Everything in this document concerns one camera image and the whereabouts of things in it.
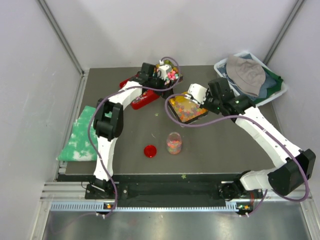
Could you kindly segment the beige bucket hat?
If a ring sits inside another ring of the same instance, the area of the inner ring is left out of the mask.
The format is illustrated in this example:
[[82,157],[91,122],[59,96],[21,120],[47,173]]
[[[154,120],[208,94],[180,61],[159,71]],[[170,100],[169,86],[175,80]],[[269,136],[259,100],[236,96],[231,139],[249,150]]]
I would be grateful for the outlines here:
[[243,93],[252,97],[259,96],[266,80],[265,71],[258,62],[234,55],[227,58],[226,73]]

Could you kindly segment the tin with colourful cube candies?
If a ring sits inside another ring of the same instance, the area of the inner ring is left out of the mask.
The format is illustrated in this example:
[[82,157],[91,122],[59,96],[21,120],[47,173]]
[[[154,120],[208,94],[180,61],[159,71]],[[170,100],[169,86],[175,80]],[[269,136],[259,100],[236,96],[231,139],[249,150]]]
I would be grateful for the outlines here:
[[[167,76],[166,80],[168,80],[168,79],[169,80],[174,80],[174,79],[178,79],[179,78],[179,80],[180,80],[179,83],[180,83],[183,80],[183,75],[181,73],[180,68],[178,67],[177,62],[175,60],[173,60],[172,58],[170,58],[170,57],[164,57],[161,60],[164,61],[165,64],[170,64],[171,67],[172,67],[172,70],[171,70],[170,73],[168,73],[168,76]],[[158,67],[160,65],[159,63],[157,63],[155,65],[155,67],[156,67],[156,69],[155,69],[156,76],[158,76],[157,72],[158,72]]]

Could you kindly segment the clear plastic jar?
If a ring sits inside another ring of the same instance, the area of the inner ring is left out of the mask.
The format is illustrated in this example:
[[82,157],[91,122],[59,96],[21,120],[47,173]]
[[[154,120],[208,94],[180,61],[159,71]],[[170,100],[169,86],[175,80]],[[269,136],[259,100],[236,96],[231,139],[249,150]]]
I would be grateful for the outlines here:
[[176,155],[179,154],[182,149],[182,137],[178,132],[171,132],[166,139],[167,151]]

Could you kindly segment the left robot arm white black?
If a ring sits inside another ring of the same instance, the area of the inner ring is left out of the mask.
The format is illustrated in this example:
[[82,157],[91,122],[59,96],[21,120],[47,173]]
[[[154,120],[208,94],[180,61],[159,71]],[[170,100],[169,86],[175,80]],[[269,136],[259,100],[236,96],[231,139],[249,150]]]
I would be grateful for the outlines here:
[[168,60],[161,60],[159,65],[144,62],[140,71],[129,78],[118,92],[97,102],[88,126],[93,127],[97,137],[97,146],[93,146],[97,153],[96,167],[94,178],[89,182],[102,198],[109,198],[117,191],[112,180],[113,156],[124,128],[124,110],[147,90],[159,96],[170,95],[180,76],[178,68],[169,64]]

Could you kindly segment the red tin with lollipops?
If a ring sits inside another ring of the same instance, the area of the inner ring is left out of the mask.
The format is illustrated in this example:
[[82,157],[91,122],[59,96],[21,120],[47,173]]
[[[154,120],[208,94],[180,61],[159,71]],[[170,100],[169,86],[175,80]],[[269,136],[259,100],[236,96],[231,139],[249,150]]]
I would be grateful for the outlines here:
[[148,77],[141,78],[137,75],[122,81],[119,84],[120,91],[115,96],[115,102],[120,103],[124,109],[131,105],[134,110],[152,103],[160,96],[154,90],[149,89],[149,83]]

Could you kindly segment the blue-grey garment in basket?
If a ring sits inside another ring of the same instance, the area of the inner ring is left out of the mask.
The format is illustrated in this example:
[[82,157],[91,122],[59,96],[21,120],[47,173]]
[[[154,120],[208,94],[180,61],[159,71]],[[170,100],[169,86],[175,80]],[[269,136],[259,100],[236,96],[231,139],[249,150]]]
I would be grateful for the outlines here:
[[257,99],[267,98],[268,89],[276,85],[277,85],[277,82],[269,74],[266,73],[265,82],[261,86],[258,96],[249,95],[248,93],[243,92],[241,89],[238,89],[237,91],[242,95],[247,95],[252,101],[255,101]]

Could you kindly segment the white plastic basket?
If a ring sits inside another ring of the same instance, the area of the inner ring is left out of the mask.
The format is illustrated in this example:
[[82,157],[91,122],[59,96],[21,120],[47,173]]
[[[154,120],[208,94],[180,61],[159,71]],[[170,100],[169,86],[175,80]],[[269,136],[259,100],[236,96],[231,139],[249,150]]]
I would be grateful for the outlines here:
[[[267,69],[269,69],[261,60],[259,60],[255,55],[253,55],[252,53],[250,52],[247,52],[247,51],[243,51],[243,52],[240,52],[240,53],[236,53],[234,54],[235,56],[237,57],[240,57],[240,58],[244,58],[244,59],[251,59],[251,60],[254,60],[256,61],[257,63],[259,63],[262,67],[265,67]],[[216,71],[217,75],[220,76],[220,77],[224,77],[224,78],[227,78],[228,80],[228,83],[230,85],[230,88],[233,90],[234,94],[236,96],[238,95],[241,95],[237,90],[239,89],[237,87],[237,85],[228,77],[227,75],[227,72],[226,72],[226,63],[227,63],[227,58],[224,58],[222,60],[220,60],[219,62],[215,63],[213,68],[214,70]],[[264,100],[258,104],[256,104],[257,107],[259,106],[263,106],[273,100],[275,100],[276,98],[280,97],[281,95],[283,95],[286,91],[288,90],[288,87],[286,86],[286,84],[282,83],[282,86],[281,86],[281,90],[277,93],[274,93],[271,97],[269,97],[267,100]]]

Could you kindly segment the golden tin with star candies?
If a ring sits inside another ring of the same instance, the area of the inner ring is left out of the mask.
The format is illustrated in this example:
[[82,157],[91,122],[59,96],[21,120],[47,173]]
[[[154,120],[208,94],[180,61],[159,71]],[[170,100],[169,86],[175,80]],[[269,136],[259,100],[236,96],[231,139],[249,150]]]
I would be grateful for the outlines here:
[[168,107],[175,118],[183,124],[191,124],[209,113],[208,110],[200,108],[196,103],[183,96],[172,97],[168,101]]

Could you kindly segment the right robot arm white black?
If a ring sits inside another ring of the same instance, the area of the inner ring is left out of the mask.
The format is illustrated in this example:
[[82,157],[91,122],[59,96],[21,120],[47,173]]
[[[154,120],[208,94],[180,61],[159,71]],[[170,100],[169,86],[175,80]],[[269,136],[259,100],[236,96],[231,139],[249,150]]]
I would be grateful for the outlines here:
[[310,179],[316,160],[311,149],[302,150],[286,139],[246,95],[235,96],[228,81],[216,78],[208,82],[202,107],[221,113],[247,132],[267,153],[274,167],[243,173],[239,182],[233,185],[233,192],[245,198],[252,190],[272,189],[279,196],[286,197],[297,187],[305,185],[305,195],[310,191]]

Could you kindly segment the red jar lid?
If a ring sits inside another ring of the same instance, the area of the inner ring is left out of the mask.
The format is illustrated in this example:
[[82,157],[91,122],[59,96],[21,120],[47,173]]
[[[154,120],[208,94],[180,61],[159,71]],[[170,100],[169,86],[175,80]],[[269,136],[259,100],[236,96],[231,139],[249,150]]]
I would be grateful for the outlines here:
[[143,152],[147,158],[154,158],[157,154],[157,148],[150,144],[144,148]]

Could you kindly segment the green white cloth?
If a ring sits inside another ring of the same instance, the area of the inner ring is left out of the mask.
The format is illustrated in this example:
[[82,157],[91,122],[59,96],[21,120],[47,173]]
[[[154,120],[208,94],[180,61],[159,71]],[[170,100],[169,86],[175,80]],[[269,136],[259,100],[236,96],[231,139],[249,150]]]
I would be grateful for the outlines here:
[[78,119],[73,123],[71,135],[66,145],[56,158],[64,162],[96,161],[97,153],[88,138],[88,125],[95,108],[85,106]]

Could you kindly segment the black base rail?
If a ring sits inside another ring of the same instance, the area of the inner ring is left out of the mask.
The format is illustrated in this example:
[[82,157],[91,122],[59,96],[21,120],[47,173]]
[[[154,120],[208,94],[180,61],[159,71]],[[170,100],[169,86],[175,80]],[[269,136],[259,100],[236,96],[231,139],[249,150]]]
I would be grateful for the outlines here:
[[85,199],[117,199],[117,206],[125,208],[224,207],[235,199],[251,204],[263,196],[260,190],[238,186],[235,173],[116,174],[116,192],[110,195],[93,187],[93,178],[88,179]]

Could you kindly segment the green garment in basket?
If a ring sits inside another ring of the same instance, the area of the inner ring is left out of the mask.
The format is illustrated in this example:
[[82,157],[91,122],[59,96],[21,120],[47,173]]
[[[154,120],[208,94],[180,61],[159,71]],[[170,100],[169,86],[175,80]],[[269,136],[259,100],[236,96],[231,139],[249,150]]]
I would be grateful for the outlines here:
[[279,92],[282,88],[283,79],[281,76],[270,71],[266,67],[262,67],[265,72],[265,81],[260,88],[258,97],[248,96],[248,98],[254,102],[255,105],[267,100],[273,94]]

